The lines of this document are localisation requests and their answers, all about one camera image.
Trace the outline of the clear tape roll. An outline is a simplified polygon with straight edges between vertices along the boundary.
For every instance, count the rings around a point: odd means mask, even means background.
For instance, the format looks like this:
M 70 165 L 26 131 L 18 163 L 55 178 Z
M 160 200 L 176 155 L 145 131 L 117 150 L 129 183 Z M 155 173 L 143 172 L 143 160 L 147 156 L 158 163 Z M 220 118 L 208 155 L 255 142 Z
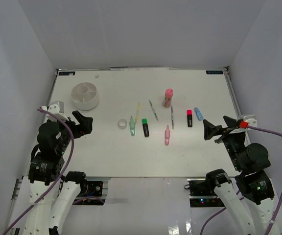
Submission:
M 118 125 L 118 127 L 119 127 L 120 129 L 125 129 L 125 128 L 127 127 L 127 125 L 128 125 L 128 122 L 127 122 L 127 120 L 125 120 L 125 119 L 120 119 L 120 120 L 118 121 L 117 125 Z

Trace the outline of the grey slim pen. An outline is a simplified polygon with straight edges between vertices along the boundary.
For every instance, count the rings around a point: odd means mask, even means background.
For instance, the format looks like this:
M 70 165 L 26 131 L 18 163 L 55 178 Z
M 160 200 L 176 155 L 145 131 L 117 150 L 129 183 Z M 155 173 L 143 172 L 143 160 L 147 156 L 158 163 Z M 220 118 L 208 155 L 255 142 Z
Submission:
M 172 105 L 170 106 L 170 110 L 171 110 L 171 126 L 172 126 L 172 129 L 174 129 L 174 112 L 173 112 Z

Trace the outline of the pink translucent highlighter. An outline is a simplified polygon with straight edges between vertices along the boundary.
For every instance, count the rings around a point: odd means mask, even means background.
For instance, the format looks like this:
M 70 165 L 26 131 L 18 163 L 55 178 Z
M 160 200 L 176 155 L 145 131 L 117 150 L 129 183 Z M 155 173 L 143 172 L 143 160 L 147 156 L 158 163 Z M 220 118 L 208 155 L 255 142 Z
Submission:
M 164 144 L 169 145 L 169 143 L 170 143 L 170 129 L 169 129 L 169 125 L 167 125 L 164 132 Z

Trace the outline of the grey white pen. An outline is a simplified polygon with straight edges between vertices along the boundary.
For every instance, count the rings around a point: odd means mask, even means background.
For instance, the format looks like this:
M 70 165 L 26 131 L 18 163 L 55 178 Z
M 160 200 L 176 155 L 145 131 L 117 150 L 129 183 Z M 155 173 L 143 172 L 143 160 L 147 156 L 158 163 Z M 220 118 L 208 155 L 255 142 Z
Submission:
M 154 117 L 155 117 L 156 121 L 159 121 L 158 116 L 157 116 L 157 113 L 156 113 L 156 110 L 155 110 L 155 108 L 154 108 L 154 106 L 153 106 L 151 100 L 149 100 L 149 104 L 150 104 L 151 110 L 152 110 L 152 112 L 153 112 L 153 114 L 154 114 Z

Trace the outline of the yellow pen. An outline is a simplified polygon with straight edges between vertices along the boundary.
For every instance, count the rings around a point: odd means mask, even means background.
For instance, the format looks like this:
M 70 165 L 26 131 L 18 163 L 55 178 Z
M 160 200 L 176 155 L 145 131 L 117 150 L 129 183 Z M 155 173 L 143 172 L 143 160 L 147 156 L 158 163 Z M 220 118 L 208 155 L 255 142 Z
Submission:
M 136 111 L 136 116 L 135 116 L 135 124 L 137 124 L 138 118 L 139 118 L 139 112 L 140 112 L 140 102 L 138 102 L 137 105 L 137 111 Z

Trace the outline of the black highlighter green cap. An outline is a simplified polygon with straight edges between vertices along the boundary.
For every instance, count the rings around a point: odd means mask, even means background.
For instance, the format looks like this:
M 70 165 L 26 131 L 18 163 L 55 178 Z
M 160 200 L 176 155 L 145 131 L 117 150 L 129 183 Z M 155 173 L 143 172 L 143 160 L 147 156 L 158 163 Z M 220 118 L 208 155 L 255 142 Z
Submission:
M 148 123 L 147 123 L 147 119 L 143 118 L 141 120 L 142 122 L 142 128 L 143 128 L 143 133 L 145 137 L 149 137 L 149 128 L 148 128 Z

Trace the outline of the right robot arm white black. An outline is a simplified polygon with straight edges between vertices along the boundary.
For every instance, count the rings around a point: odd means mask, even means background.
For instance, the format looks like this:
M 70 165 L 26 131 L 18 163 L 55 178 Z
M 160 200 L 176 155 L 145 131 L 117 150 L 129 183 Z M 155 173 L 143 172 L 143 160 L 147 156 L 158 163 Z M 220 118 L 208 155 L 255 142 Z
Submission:
M 233 119 L 224 116 L 226 127 L 213 125 L 203 120 L 204 139 L 214 136 L 219 138 L 215 143 L 223 143 L 236 171 L 236 185 L 248 209 L 245 209 L 237 195 L 233 192 L 233 184 L 223 169 L 206 174 L 206 191 L 217 195 L 232 216 L 239 231 L 243 235 L 279 235 L 281 232 L 275 220 L 274 190 L 270 179 L 265 173 L 271 163 L 267 149 L 259 144 L 245 145 L 246 131 L 249 126 L 256 127 L 255 115 Z

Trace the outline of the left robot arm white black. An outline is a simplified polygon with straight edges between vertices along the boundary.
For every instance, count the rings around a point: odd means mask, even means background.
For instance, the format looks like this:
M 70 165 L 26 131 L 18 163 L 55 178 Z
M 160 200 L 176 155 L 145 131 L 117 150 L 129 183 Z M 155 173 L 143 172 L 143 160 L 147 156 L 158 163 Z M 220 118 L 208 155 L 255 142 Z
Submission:
M 74 200 L 88 189 L 84 172 L 70 171 L 62 176 L 69 163 L 63 155 L 75 139 L 92 132 L 93 118 L 73 111 L 77 121 L 72 121 L 64 114 L 61 101 L 41 108 L 47 120 L 39 127 L 38 143 L 31 153 L 28 179 L 33 207 L 27 214 L 23 234 L 59 235 Z

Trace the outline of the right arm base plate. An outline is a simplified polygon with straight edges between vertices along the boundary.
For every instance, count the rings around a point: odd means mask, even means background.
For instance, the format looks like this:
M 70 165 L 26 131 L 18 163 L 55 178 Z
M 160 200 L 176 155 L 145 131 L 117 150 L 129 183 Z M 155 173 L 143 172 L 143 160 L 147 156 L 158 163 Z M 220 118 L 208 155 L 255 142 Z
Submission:
M 189 192 L 191 208 L 221 208 L 224 207 L 221 199 L 208 188 L 205 180 L 189 180 L 184 189 Z

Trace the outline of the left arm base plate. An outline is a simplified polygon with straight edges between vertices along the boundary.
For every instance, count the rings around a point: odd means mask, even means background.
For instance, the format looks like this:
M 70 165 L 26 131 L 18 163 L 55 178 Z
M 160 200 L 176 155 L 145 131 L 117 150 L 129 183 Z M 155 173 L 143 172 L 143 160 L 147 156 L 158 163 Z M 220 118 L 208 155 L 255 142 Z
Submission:
M 105 203 L 108 191 L 107 181 L 86 181 L 82 186 L 80 194 L 76 197 L 76 205 L 102 206 Z

